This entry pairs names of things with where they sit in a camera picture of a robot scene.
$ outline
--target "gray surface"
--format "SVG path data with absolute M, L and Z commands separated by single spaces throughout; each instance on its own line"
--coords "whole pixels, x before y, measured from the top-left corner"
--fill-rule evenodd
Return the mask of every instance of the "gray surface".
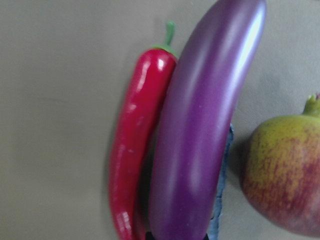
M 2 0 L 0 239 L 115 240 L 106 162 L 135 60 L 162 42 L 181 52 L 213 0 Z M 220 240 L 305 240 L 255 212 L 239 188 L 243 140 L 298 114 L 319 91 L 320 2 L 268 0 L 265 32 L 233 118 Z

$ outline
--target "eggplant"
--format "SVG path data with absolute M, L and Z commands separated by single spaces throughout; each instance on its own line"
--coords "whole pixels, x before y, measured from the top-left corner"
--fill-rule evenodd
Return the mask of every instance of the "eggplant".
M 265 0 L 219 0 L 187 41 L 164 101 L 148 217 L 156 240 L 202 240 L 229 127 L 257 50 Z

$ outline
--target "black object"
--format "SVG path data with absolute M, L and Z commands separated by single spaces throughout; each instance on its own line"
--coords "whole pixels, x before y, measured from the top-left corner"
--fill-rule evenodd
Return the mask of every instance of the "black object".
M 154 236 L 152 236 L 152 233 L 148 231 L 145 234 L 145 240 L 155 240 Z M 206 234 L 203 240 L 209 240 L 208 235 Z

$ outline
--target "purple eggplant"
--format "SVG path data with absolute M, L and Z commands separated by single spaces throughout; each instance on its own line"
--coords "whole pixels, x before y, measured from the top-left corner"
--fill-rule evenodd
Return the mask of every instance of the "purple eggplant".
M 206 235 L 232 115 L 265 15 L 265 0 L 219 0 L 182 51 L 152 168 L 149 221 L 156 240 Z

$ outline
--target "red chili pepper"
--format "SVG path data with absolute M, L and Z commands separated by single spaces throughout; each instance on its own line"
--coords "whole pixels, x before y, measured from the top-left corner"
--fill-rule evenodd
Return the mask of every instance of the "red chili pepper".
M 175 25 L 167 23 L 165 45 L 144 52 L 137 61 L 119 116 L 109 166 L 109 204 L 122 240 L 143 239 L 135 225 L 138 184 L 151 135 L 158 124 L 177 58 L 169 46 Z

